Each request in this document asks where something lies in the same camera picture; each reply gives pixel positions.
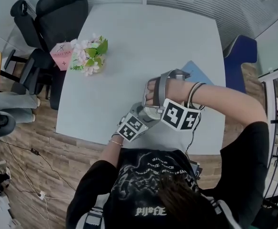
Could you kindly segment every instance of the gray pants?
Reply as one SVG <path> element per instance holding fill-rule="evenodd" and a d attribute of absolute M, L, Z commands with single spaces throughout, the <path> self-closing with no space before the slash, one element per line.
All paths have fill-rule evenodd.
<path fill-rule="evenodd" d="M 37 108 L 37 97 L 35 95 L 18 95 L 11 92 L 0 93 L 0 110 L 11 114 L 16 123 L 27 123 L 33 121 L 31 109 Z"/>

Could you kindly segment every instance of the cable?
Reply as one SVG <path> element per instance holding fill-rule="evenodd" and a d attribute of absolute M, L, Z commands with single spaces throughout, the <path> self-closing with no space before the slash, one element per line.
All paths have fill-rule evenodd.
<path fill-rule="evenodd" d="M 31 150 L 30 150 L 30 149 L 28 149 L 28 148 L 24 148 L 24 147 L 19 147 L 19 146 L 17 146 L 17 145 L 14 145 L 14 144 L 6 143 L 6 142 L 4 142 L 4 141 L 2 141 L 2 140 L 0 140 L 0 142 L 3 142 L 3 143 L 5 143 L 5 144 L 8 144 L 8 145 L 12 145 L 12 146 L 15 146 L 15 147 L 18 147 L 18 148 L 24 149 L 24 150 L 28 150 L 28 151 L 31 151 Z"/>
<path fill-rule="evenodd" d="M 23 171 L 23 172 L 25 173 L 25 171 L 22 169 L 22 167 L 19 165 L 18 161 L 16 160 L 16 158 L 15 158 L 13 152 L 11 151 L 10 144 L 9 144 L 9 143 L 6 143 L 6 144 L 9 146 L 10 153 L 11 153 L 11 155 L 13 156 L 14 160 L 16 161 L 17 165 L 19 166 L 19 168 L 21 169 L 21 171 Z M 27 149 L 27 148 L 19 147 L 19 146 L 17 146 L 17 145 L 13 145 L 13 144 L 11 144 L 11 145 L 12 145 L 12 146 L 15 146 L 15 147 L 18 147 L 18 148 L 21 148 L 21 149 L 24 149 L 24 150 L 31 151 L 31 150 L 29 150 L 29 149 Z M 50 165 L 50 163 L 49 163 L 40 153 L 39 153 L 38 156 L 40 156 L 41 158 L 43 158 L 44 161 L 47 162 L 47 164 L 50 166 L 51 170 L 54 171 L 54 172 L 56 172 L 56 173 L 58 174 L 58 176 L 59 176 L 62 180 L 64 180 L 64 181 L 69 185 L 69 187 L 71 187 L 74 191 L 76 191 L 76 189 L 73 188 L 73 187 L 69 184 L 69 182 L 67 182 L 64 178 L 62 178 L 61 175 L 60 175 L 56 170 L 53 170 L 53 168 L 52 168 L 52 166 Z M 27 181 L 27 182 L 29 183 L 29 185 L 31 186 L 31 188 L 34 190 L 34 192 L 35 192 L 38 196 L 40 196 L 40 194 L 36 192 L 37 189 L 35 188 L 35 186 L 34 186 L 32 180 L 30 179 L 30 177 L 29 177 L 26 173 L 25 173 L 25 175 L 26 175 L 27 178 L 30 180 L 30 182 L 31 182 L 31 184 L 32 184 L 32 186 L 33 186 L 33 187 L 32 187 L 32 186 L 30 185 L 30 183 Z"/>
<path fill-rule="evenodd" d="M 19 188 L 17 188 L 16 184 L 10 180 L 10 182 L 12 182 L 14 184 L 14 187 L 21 193 L 26 192 L 26 193 L 35 193 L 35 192 L 31 192 L 31 191 L 26 191 L 26 190 L 20 190 Z"/>
<path fill-rule="evenodd" d="M 45 162 L 48 163 L 48 165 L 50 166 L 50 168 L 51 168 L 52 171 L 56 172 L 56 173 L 59 175 L 59 177 L 60 177 L 61 179 L 63 179 L 63 180 L 69 185 L 69 187 L 71 187 L 74 191 L 76 191 L 76 189 L 75 189 L 74 187 L 72 187 L 72 186 L 70 185 L 70 183 L 67 182 L 64 178 L 62 178 L 61 175 L 60 175 L 56 170 L 53 170 L 53 168 L 52 168 L 52 166 L 50 165 L 50 163 L 49 163 L 41 154 L 39 154 L 39 156 L 40 156 L 41 158 L 43 158 Z"/>
<path fill-rule="evenodd" d="M 22 172 L 24 178 L 26 179 L 26 181 L 28 182 L 28 184 L 30 185 L 30 187 L 33 189 L 33 191 L 36 193 L 36 195 L 39 196 L 39 193 L 36 192 L 36 188 L 34 187 L 34 184 L 33 184 L 32 180 L 29 178 L 29 176 L 25 173 L 25 171 L 24 171 L 24 170 L 22 169 L 22 167 L 19 165 L 19 163 L 18 163 L 18 161 L 16 160 L 16 158 L 15 158 L 13 152 L 11 151 L 10 145 L 9 145 L 9 144 L 7 144 L 7 145 L 8 145 L 8 149 L 9 149 L 11 155 L 13 156 L 13 158 L 14 158 L 14 160 L 16 161 L 17 165 L 19 166 L 19 168 L 20 168 L 20 170 L 21 170 L 21 172 Z"/>
<path fill-rule="evenodd" d="M 18 148 L 21 148 L 21 149 L 24 149 L 24 150 L 28 150 L 28 151 L 31 151 L 30 149 L 28 149 L 28 148 L 24 148 L 24 147 L 19 147 L 19 146 L 17 146 L 17 145 L 14 145 L 14 144 L 9 144 L 9 143 L 6 143 L 6 142 L 4 142 L 4 141 L 1 141 L 0 140 L 0 142 L 3 142 L 3 143 L 5 143 L 5 144 L 7 144 L 7 145 L 12 145 L 12 146 L 15 146 L 15 147 L 18 147 Z M 52 168 L 52 166 L 50 165 L 50 163 L 39 153 L 38 154 L 38 156 L 40 156 L 41 158 L 43 158 L 44 159 L 44 161 L 45 162 L 47 162 L 48 163 L 48 165 L 50 166 L 50 168 L 51 168 L 51 170 L 52 171 L 54 171 L 54 172 L 56 172 L 57 174 L 58 174 L 58 176 L 62 179 L 62 180 L 64 180 L 68 185 L 69 185 L 69 187 L 71 187 L 74 191 L 76 191 L 76 189 L 74 188 L 74 187 L 72 187 L 71 185 L 70 185 L 70 183 L 69 182 L 67 182 L 64 178 L 62 178 L 61 177 L 61 175 L 56 171 L 56 170 L 53 170 L 53 168 Z"/>
<path fill-rule="evenodd" d="M 61 199 L 61 200 L 73 200 L 73 198 L 51 198 L 51 197 L 46 197 L 45 198 L 50 198 L 50 199 Z"/>
<path fill-rule="evenodd" d="M 205 85 L 205 83 L 200 83 L 200 82 L 198 82 L 198 83 L 195 83 L 194 86 L 192 87 L 192 89 L 191 89 L 191 91 L 190 91 L 190 93 L 189 93 L 188 100 L 187 100 L 187 105 L 186 105 L 188 108 L 192 108 L 192 109 L 196 109 L 196 110 L 200 110 L 200 111 L 202 111 L 202 110 L 205 108 L 205 106 L 202 106 L 202 105 L 200 105 L 198 108 L 196 108 L 196 107 L 193 105 L 193 102 L 192 102 L 192 99 L 193 99 L 193 96 L 194 96 L 195 92 L 196 92 L 202 85 Z M 191 146 L 192 143 L 193 143 L 195 130 L 197 129 L 197 127 L 198 127 L 200 121 L 201 121 L 201 112 L 200 112 L 199 115 L 198 115 L 198 123 L 197 123 L 197 125 L 195 126 L 195 128 L 194 128 L 194 130 L 193 130 L 192 140 L 191 140 L 190 144 L 187 146 L 187 148 L 186 148 L 186 150 L 185 150 L 185 155 L 186 155 L 186 157 L 188 158 L 188 160 L 190 160 L 190 157 L 189 157 L 187 151 L 188 151 L 188 149 L 190 148 L 190 146 Z"/>
<path fill-rule="evenodd" d="M 199 116 L 198 116 L 198 123 L 197 123 L 197 125 L 195 126 L 195 128 L 194 128 L 194 130 L 193 130 L 192 141 L 191 141 L 190 144 L 187 146 L 186 151 L 185 151 L 185 155 L 186 155 L 186 157 L 187 157 L 188 160 L 190 160 L 190 157 L 189 157 L 187 151 L 188 151 L 188 149 L 190 148 L 190 146 L 192 145 L 192 143 L 193 143 L 193 141 L 194 141 L 195 130 L 197 129 L 197 127 L 198 127 L 200 121 L 201 121 L 201 114 L 199 114 Z"/>
<path fill-rule="evenodd" d="M 9 144 L 9 143 L 6 143 L 6 144 L 8 145 L 8 149 L 9 149 L 11 155 L 13 156 L 13 158 L 14 158 L 14 160 L 16 161 L 17 165 L 18 165 L 19 168 L 21 169 L 21 172 L 22 172 L 24 178 L 26 179 L 26 181 L 27 181 L 27 183 L 28 183 L 29 185 L 30 185 L 30 183 L 29 183 L 29 181 L 27 180 L 26 176 L 27 176 L 28 179 L 31 181 L 32 186 L 30 185 L 30 187 L 33 189 L 34 192 L 25 191 L 25 190 L 20 191 L 16 186 L 15 186 L 15 188 L 16 188 L 19 192 L 35 193 L 35 194 L 40 198 L 40 194 L 38 194 L 38 193 L 36 192 L 36 188 L 35 188 L 35 186 L 34 186 L 32 180 L 29 178 L 29 176 L 25 173 L 25 171 L 22 169 L 22 167 L 19 165 L 18 161 L 16 160 L 16 158 L 15 158 L 13 152 L 11 151 L 10 144 Z M 67 199 L 67 198 L 56 198 L 56 199 L 69 200 L 69 199 Z M 41 217 L 47 222 L 49 229 L 51 229 L 51 227 L 50 227 L 50 225 L 49 225 L 49 222 L 48 222 L 48 221 L 50 220 L 49 215 L 51 215 L 54 219 L 55 219 L 56 217 L 55 217 L 54 215 L 52 215 L 52 214 L 49 212 L 49 210 L 48 210 L 48 203 L 47 203 L 46 197 L 44 197 L 44 201 L 45 201 L 45 207 L 46 207 L 47 216 L 48 216 L 47 219 L 36 209 L 36 207 L 35 207 L 33 204 L 31 204 L 31 207 L 32 207 L 34 210 L 36 210 L 36 211 L 41 215 Z"/>

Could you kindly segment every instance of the blue chair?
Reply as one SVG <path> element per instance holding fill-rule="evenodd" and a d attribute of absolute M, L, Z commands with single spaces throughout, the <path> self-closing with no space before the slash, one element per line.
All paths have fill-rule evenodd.
<path fill-rule="evenodd" d="M 226 87 L 246 93 L 241 65 L 257 61 L 257 41 L 247 36 L 237 36 L 223 51 Z"/>

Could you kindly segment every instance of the dark hair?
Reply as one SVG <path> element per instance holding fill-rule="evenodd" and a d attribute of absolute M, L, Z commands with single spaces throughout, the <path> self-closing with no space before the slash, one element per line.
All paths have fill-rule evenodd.
<path fill-rule="evenodd" d="M 160 176 L 158 195 L 182 228 L 224 228 L 211 203 L 194 192 L 183 175 Z"/>

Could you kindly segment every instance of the black office chair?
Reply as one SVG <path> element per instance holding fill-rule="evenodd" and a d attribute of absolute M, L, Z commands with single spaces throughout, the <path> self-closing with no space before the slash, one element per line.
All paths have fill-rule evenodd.
<path fill-rule="evenodd" d="M 15 5 L 17 10 L 14 9 L 14 11 L 17 11 L 18 14 L 27 6 L 24 0 L 19 0 Z M 17 19 L 15 17 L 14 21 L 29 46 L 43 50 L 50 56 L 49 52 L 57 43 L 70 42 L 79 36 L 88 16 L 88 1 L 39 0 L 36 5 L 36 15 L 36 19 L 33 20 L 29 14 L 22 14 Z M 23 78 L 26 75 L 32 77 L 27 78 L 28 85 L 32 88 L 34 85 L 34 82 L 31 83 L 32 79 L 36 80 L 37 84 L 51 84 L 50 105 L 51 108 L 58 109 L 66 71 L 60 71 L 57 66 L 50 67 L 47 61 L 41 64 L 38 59 L 34 58 L 31 67 L 33 72 L 30 72 L 28 68 L 26 73 L 29 72 L 29 74 L 24 74 Z"/>
<path fill-rule="evenodd" d="M 55 64 L 51 55 L 43 50 L 35 49 L 28 59 L 24 59 L 14 56 L 15 52 L 15 50 L 10 52 L 5 62 L 4 69 L 7 69 L 10 61 L 24 62 L 25 65 L 22 69 L 19 83 L 33 95 L 40 94 L 43 86 L 46 85 L 45 99 L 49 100 L 49 90 L 52 85 L 52 75 Z"/>

